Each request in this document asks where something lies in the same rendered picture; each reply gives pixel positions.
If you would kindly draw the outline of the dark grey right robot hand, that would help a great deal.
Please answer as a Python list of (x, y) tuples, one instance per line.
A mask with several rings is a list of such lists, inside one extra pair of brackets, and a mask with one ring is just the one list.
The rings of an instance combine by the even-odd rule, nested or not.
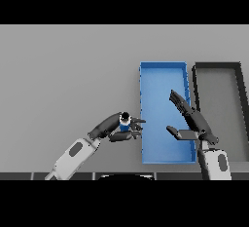
[(177, 130), (172, 126), (166, 127), (177, 140), (202, 140), (211, 145), (216, 145), (219, 142), (219, 138), (213, 134), (202, 114), (191, 107), (178, 93), (171, 91), (169, 100), (174, 103), (189, 127), (187, 130)]

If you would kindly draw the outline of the blue bin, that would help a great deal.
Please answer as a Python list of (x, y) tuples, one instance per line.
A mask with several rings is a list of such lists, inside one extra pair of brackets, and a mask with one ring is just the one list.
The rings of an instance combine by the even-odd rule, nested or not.
[(146, 121), (142, 131), (142, 163), (144, 165), (194, 164), (196, 144), (193, 140), (177, 140), (166, 127), (187, 130), (189, 127), (169, 100), (175, 91), (191, 104), (187, 63), (185, 61), (141, 61), (140, 117)]

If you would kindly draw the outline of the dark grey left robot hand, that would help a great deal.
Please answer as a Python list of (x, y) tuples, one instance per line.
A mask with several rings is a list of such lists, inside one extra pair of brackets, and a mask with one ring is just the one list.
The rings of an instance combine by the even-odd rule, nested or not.
[(145, 120), (132, 117), (127, 112), (131, 118), (130, 127), (127, 132), (122, 132), (120, 130), (119, 122), (120, 115), (123, 112), (115, 113), (99, 123), (92, 131), (88, 133), (89, 138), (91, 140), (96, 140), (97, 138), (103, 139), (105, 137), (108, 137), (110, 142), (117, 142), (130, 140), (132, 138), (140, 136), (143, 130), (143, 128), (140, 126), (140, 123), (145, 123)]

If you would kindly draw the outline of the blue pipe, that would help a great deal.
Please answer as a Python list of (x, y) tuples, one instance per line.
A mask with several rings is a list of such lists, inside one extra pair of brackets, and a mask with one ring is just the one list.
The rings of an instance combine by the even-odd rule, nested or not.
[(120, 130), (122, 132), (127, 132), (129, 130), (130, 127), (130, 115), (127, 112), (123, 112), (120, 115), (120, 122), (119, 122), (119, 126), (120, 126)]

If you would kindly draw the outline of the dark grey bin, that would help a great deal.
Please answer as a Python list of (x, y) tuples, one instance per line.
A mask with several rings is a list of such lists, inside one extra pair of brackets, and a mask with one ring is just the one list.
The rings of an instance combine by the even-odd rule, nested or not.
[(249, 162), (249, 104), (241, 63), (196, 62), (192, 68), (196, 108), (219, 137), (230, 162)]

